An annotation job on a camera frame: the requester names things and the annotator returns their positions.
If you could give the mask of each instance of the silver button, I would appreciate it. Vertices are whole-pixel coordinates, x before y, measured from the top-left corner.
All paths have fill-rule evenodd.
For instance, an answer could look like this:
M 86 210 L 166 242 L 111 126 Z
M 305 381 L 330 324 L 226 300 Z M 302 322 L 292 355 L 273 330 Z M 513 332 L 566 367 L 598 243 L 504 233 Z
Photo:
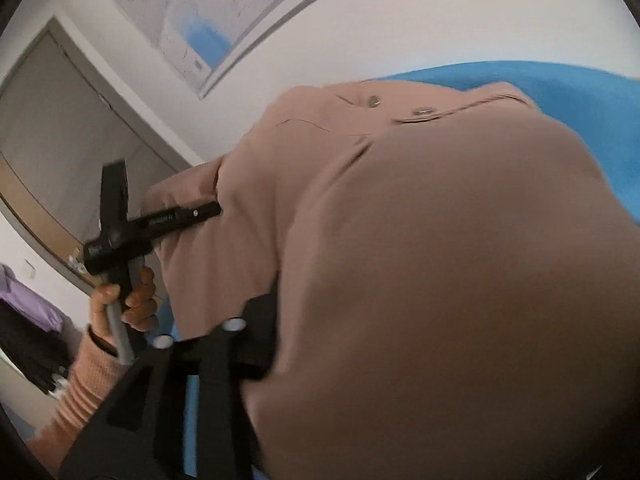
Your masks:
M 170 335 L 159 335 L 154 339 L 154 342 L 152 344 L 154 348 L 165 350 L 167 348 L 171 348 L 171 345 L 174 344 L 174 338 Z
M 222 324 L 222 330 L 226 332 L 240 332 L 246 327 L 246 321 L 241 317 L 232 317 Z
M 380 99 L 379 96 L 372 95 L 369 98 L 369 102 L 367 103 L 367 105 L 369 105 L 369 108 L 378 108 L 381 102 L 382 102 L 382 99 Z
M 428 106 L 425 106 L 423 108 L 416 108 L 414 110 L 414 115 L 417 117 L 423 116 L 423 115 L 429 115 L 429 114 L 433 114 L 434 111 L 436 111 L 434 108 L 429 108 Z

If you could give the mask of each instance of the gray handle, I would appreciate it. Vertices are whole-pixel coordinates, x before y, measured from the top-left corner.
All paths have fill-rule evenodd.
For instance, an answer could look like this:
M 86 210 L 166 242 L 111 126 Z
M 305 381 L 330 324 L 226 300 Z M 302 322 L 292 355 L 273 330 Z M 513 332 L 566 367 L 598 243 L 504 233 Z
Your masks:
M 132 288 L 140 283 L 140 269 L 145 263 L 144 258 L 136 258 L 129 262 L 129 279 Z M 107 320 L 109 321 L 109 330 L 113 336 L 113 342 L 118 351 L 118 362 L 122 365 L 131 366 L 136 359 L 136 355 L 131 346 L 129 333 L 127 333 L 127 325 L 122 320 L 122 305 L 120 300 L 116 300 L 107 305 Z
M 135 355 L 127 334 L 127 326 L 122 320 L 122 307 L 119 301 L 116 300 L 107 305 L 107 320 L 109 321 L 109 330 L 111 330 L 113 342 L 118 351 L 118 362 L 121 365 L 131 366 Z

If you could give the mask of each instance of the blue fabric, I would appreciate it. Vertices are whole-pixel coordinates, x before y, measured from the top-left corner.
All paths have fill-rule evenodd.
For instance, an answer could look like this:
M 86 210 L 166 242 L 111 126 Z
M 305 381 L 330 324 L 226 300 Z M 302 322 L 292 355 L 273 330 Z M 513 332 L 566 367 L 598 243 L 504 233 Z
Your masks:
M 545 114 L 582 137 L 620 202 L 640 221 L 640 81 L 591 68 L 529 61 L 441 66 L 386 79 L 458 90 L 512 83 Z
M 150 330 L 149 332 L 145 332 L 146 342 L 148 342 L 149 344 L 153 342 L 156 336 L 159 336 L 161 334 L 174 335 L 174 313 L 171 310 L 171 303 L 168 299 L 162 300 L 162 303 L 156 311 L 156 317 L 158 318 L 158 328 Z

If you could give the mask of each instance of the beige jacket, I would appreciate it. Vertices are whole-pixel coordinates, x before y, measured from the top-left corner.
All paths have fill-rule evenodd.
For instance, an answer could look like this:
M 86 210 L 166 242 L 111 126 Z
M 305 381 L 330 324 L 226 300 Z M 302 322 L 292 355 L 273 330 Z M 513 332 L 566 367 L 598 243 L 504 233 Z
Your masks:
M 194 337 L 281 272 L 274 369 L 243 387 L 273 480 L 528 478 L 636 392 L 638 229 L 507 84 L 293 89 L 146 207 L 211 198 L 162 273 Z

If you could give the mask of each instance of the jacket sleeve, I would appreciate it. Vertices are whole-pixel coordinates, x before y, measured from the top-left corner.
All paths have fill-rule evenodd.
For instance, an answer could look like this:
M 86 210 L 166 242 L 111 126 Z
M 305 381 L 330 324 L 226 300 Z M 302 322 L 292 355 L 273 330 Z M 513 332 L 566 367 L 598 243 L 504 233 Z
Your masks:
M 231 154 L 161 182 L 145 198 L 145 212 L 211 200 L 223 210 L 156 247 L 180 338 L 205 335 L 237 316 L 275 277 L 275 179 L 263 147 L 245 138 Z
M 69 375 L 69 389 L 52 421 L 26 442 L 55 478 L 76 437 L 125 371 L 115 357 L 96 346 L 88 332 L 84 334 Z

